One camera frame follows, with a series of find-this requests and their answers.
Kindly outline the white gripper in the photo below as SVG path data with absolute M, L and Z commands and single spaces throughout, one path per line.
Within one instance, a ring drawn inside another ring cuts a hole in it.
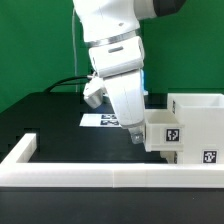
M 109 96 L 114 113 L 122 128 L 144 124 L 144 101 L 141 69 L 144 48 L 139 36 L 89 49 L 96 74 L 84 89 L 84 100 L 92 107 L 102 104 L 103 93 Z M 142 130 L 132 130 L 134 144 L 144 142 Z

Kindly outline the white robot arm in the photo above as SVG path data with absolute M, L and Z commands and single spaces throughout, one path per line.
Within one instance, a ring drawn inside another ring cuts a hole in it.
M 135 144 L 144 141 L 140 21 L 178 12 L 186 0 L 73 0 L 94 73 L 84 100 L 93 108 L 109 97 L 120 126 Z

